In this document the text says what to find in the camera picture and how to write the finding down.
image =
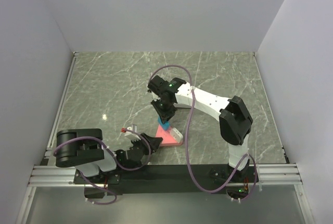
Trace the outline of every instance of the white wall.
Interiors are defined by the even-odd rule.
[[[0,0],[0,222],[43,158],[71,52],[42,0]]]
[[[46,0],[74,51],[257,51],[283,0]]]
[[[317,223],[332,223],[333,0],[285,0],[258,64]]]

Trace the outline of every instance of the black mounting plate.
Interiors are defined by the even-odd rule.
[[[230,171],[228,164],[200,164],[191,167],[199,184],[207,190],[213,190],[222,185]],[[118,195],[200,192],[192,182],[186,165],[147,165],[136,171],[117,169],[105,173],[103,176],[89,178],[89,180],[95,184],[104,184],[106,177],[108,178],[108,187]],[[234,176],[230,186],[232,183],[243,183],[244,177],[248,178],[249,183],[254,183],[253,166],[249,166],[241,178]],[[86,182],[79,175],[74,178],[74,184],[86,184]],[[226,188],[218,193],[225,194]]]

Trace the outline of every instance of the marble-patterned floor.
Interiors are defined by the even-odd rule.
[[[285,163],[284,152],[266,98],[253,53],[225,52],[90,52],[79,53],[73,68],[58,131],[100,128],[112,150],[126,149],[130,141],[120,132],[131,123],[139,132],[154,136],[157,113],[150,104],[147,82],[157,68],[166,64],[186,67],[195,86],[207,92],[240,96],[253,118],[249,153],[259,163]],[[159,72],[166,80],[186,73],[177,68]],[[171,119],[185,133],[189,110],[180,109]],[[185,164],[184,146],[162,147],[151,164]],[[227,163],[228,147],[219,123],[195,111],[190,127],[189,155],[192,164]]]

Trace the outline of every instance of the purple cable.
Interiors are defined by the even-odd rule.
[[[164,68],[168,68],[168,67],[176,67],[176,68],[181,68],[183,69],[187,75],[188,75],[188,78],[189,78],[189,85],[190,85],[190,88],[191,88],[191,93],[192,93],[192,105],[191,105],[191,109],[190,109],[190,112],[188,114],[188,119],[187,119],[187,122],[186,122],[186,130],[185,130],[185,156],[186,156],[186,164],[187,164],[187,169],[188,169],[188,172],[189,172],[189,175],[191,176],[191,179],[193,181],[193,183],[197,186],[198,189],[200,189],[201,191],[204,191],[204,192],[207,192],[207,193],[216,193],[218,191],[220,191],[221,189],[223,189],[232,179],[232,177],[234,176],[234,174],[236,173],[237,171],[237,168],[240,166],[241,162],[247,157],[247,156],[250,156],[252,161],[253,161],[253,165],[254,165],[254,183],[253,183],[253,188],[251,189],[251,191],[249,192],[249,194],[244,197],[242,200],[245,200],[247,199],[253,192],[254,190],[254,187],[257,183],[257,177],[258,177],[258,172],[257,172],[257,168],[256,168],[256,164],[255,164],[255,160],[254,158],[252,157],[252,155],[250,154],[245,154],[241,159],[240,161],[238,162],[238,164],[236,165],[236,167],[234,168],[233,172],[230,174],[230,176],[228,177],[228,179],[225,181],[225,183],[223,185],[221,185],[220,187],[218,187],[217,189],[214,189],[214,190],[207,190],[207,189],[204,189],[196,180],[193,172],[192,172],[192,168],[191,168],[191,164],[190,164],[190,161],[189,161],[189,153],[188,153],[188,132],[189,132],[189,126],[190,126],[190,123],[191,123],[191,120],[192,120],[192,115],[193,115],[193,112],[194,112],[194,106],[195,106],[195,102],[196,102],[196,97],[195,97],[195,94],[194,94],[194,91],[193,91],[193,88],[192,88],[192,76],[190,74],[190,72],[183,66],[181,65],[165,65],[165,66],[162,66],[160,67],[159,69],[157,69],[149,78],[149,82],[150,80],[154,77],[154,75],[160,71],[161,69],[164,69]]]
[[[87,199],[89,202],[91,202],[91,203],[93,203],[93,204],[96,204],[96,205],[109,205],[109,204],[112,204],[112,203],[116,202],[116,200],[117,200],[117,195],[116,195],[114,192],[112,192],[111,190],[108,190],[108,189],[102,188],[102,187],[100,187],[100,186],[97,186],[96,184],[92,183],[91,181],[89,181],[89,180],[87,179],[86,176],[84,176],[84,174],[82,174],[81,171],[80,171],[80,175],[81,175],[81,177],[83,178],[83,180],[85,180],[86,183],[90,184],[90,185],[93,186],[94,188],[97,188],[97,189],[102,190],[102,191],[104,191],[104,192],[110,193],[110,194],[112,194],[112,195],[114,196],[114,199],[113,199],[112,201],[110,201],[110,202],[96,202],[96,201],[93,201],[92,199]]]
[[[129,129],[124,129],[124,130],[125,130],[125,131],[128,131],[128,132],[130,132],[130,133],[136,134],[138,137],[141,138],[141,140],[143,140],[143,141],[146,143],[146,145],[147,145],[147,147],[148,147],[149,153],[148,153],[147,160],[146,160],[145,163],[142,164],[142,166],[140,166],[140,167],[137,167],[137,168],[125,168],[125,167],[123,167],[123,166],[118,162],[118,160],[116,159],[116,156],[115,156],[114,153],[108,148],[108,146],[107,146],[103,141],[101,141],[100,139],[98,139],[98,138],[96,138],[96,137],[92,137],[92,136],[77,137],[77,138],[70,139],[70,140],[68,140],[68,141],[66,141],[66,142],[64,142],[64,143],[61,143],[59,146],[57,146],[57,147],[53,150],[53,156],[56,156],[56,155],[57,155],[57,152],[58,152],[62,147],[64,147],[65,145],[68,145],[68,144],[70,144],[70,143],[77,142],[77,141],[93,140],[93,141],[98,142],[98,143],[99,143],[99,144],[100,144],[100,145],[101,145],[101,146],[102,146],[102,147],[103,147],[103,148],[104,148],[104,149],[105,149],[105,150],[106,150],[106,151],[112,156],[112,158],[114,159],[114,161],[116,162],[116,164],[117,164],[120,168],[122,168],[122,169],[124,169],[124,170],[127,170],[127,171],[138,170],[138,169],[142,168],[143,166],[147,165],[148,162],[149,162],[149,160],[150,160],[151,148],[150,148],[149,142],[147,141],[146,138],[144,138],[142,135],[140,135],[139,133],[136,133],[136,132],[133,131],[133,130],[129,130]],[[96,205],[109,205],[109,204],[114,203],[114,202],[117,200],[117,195],[116,195],[115,193],[113,193],[112,191],[110,191],[110,190],[108,190],[108,189],[101,188],[100,186],[97,186],[96,184],[90,182],[90,181],[87,179],[87,177],[84,176],[84,174],[82,174],[81,171],[80,171],[80,174],[81,174],[83,180],[84,180],[85,182],[87,182],[88,184],[92,185],[94,188],[100,189],[100,190],[102,190],[102,191],[104,191],[104,192],[108,192],[108,193],[110,193],[110,194],[112,194],[112,195],[114,196],[114,199],[113,199],[111,202],[105,202],[105,203],[104,203],[104,202],[103,202],[103,203],[102,203],[102,202],[94,202],[94,201],[88,199],[89,202],[92,202],[92,203],[94,203],[94,204],[96,204]]]

